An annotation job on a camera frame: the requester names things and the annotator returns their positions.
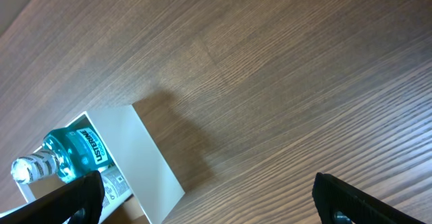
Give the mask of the white lotion tube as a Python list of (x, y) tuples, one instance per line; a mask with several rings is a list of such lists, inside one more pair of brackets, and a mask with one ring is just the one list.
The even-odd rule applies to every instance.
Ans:
[(132, 191), (116, 166), (101, 172), (105, 197), (99, 223), (102, 223), (132, 195)]

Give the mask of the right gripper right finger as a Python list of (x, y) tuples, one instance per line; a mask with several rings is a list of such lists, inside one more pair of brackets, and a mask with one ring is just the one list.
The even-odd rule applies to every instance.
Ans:
[(316, 174), (312, 196), (322, 223), (422, 223), (328, 173)]

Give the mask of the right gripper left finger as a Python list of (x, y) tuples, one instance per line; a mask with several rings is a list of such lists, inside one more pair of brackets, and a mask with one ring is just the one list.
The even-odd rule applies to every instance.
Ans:
[(93, 223), (100, 220), (105, 189), (92, 171), (3, 217), (3, 224)]

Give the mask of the teal mouthwash bottle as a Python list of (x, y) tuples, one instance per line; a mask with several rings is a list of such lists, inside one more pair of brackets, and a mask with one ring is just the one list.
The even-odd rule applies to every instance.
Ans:
[(52, 175), (69, 183), (91, 171), (104, 171), (112, 164), (113, 159), (93, 127), (59, 128), (45, 136), (41, 149), (17, 158), (11, 164), (11, 176), (19, 184)]

